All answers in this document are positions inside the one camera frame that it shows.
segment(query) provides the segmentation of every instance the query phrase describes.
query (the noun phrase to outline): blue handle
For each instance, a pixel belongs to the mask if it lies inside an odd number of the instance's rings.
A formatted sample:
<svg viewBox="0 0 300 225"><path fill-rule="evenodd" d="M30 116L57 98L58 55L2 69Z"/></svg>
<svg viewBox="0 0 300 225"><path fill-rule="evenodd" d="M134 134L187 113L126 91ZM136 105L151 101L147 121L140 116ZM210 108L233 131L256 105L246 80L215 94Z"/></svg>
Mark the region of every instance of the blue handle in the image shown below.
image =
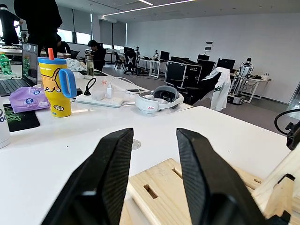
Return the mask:
<svg viewBox="0 0 300 225"><path fill-rule="evenodd" d="M76 97L77 90L76 90L76 82L75 82L75 77L73 72L69 69L61 69L59 72L59 76L60 76L61 91L64 94L64 96L66 98ZM69 81L70 92L68 88L67 79Z"/></svg>

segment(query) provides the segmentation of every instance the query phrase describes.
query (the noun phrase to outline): yellow cup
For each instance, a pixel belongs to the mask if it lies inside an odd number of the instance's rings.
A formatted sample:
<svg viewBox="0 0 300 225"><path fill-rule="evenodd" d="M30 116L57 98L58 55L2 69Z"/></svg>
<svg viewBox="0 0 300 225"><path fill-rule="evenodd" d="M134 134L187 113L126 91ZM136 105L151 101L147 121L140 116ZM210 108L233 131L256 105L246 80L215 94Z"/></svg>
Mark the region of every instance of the yellow cup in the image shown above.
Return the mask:
<svg viewBox="0 0 300 225"><path fill-rule="evenodd" d="M71 115L71 102L69 98L76 97L76 83L73 72L67 69L66 60L50 60L39 57L38 62L52 115L55 117L67 117Z"/></svg>

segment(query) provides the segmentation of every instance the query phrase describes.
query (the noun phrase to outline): power strip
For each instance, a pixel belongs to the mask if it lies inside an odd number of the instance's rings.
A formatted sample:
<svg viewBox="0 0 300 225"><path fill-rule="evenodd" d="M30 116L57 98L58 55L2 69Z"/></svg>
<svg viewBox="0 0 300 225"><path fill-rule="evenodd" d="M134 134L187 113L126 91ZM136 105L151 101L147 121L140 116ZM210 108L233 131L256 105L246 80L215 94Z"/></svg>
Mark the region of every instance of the power strip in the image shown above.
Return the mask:
<svg viewBox="0 0 300 225"><path fill-rule="evenodd" d="M123 99L120 97L113 97L113 98L103 98L101 101L97 101L92 99L92 96L86 95L79 95L76 97L76 101L79 103L84 104L91 104L91 105L101 105L101 106L108 106L114 108L120 108L123 103Z"/></svg>

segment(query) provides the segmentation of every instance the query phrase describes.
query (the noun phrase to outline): vr headset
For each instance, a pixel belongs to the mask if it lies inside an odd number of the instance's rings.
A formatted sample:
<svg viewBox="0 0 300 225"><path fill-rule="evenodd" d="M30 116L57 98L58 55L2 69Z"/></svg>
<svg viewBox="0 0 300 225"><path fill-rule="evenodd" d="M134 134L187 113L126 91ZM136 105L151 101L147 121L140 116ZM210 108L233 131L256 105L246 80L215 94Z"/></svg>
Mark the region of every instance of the vr headset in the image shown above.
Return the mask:
<svg viewBox="0 0 300 225"><path fill-rule="evenodd" d="M171 86L160 86L154 91L141 93L135 98L136 107L150 114L162 109L174 109L181 103L183 103L183 96Z"/></svg>

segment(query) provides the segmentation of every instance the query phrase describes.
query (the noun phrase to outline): black mouse pad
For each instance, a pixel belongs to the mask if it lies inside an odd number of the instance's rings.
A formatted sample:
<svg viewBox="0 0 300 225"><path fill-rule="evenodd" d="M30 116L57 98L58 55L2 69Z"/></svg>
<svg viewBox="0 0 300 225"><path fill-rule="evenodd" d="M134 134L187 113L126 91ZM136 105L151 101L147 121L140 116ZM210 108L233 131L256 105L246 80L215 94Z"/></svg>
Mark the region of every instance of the black mouse pad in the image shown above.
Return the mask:
<svg viewBox="0 0 300 225"><path fill-rule="evenodd" d="M10 132L37 128L40 125L34 111L14 113L10 104L5 104L4 110Z"/></svg>

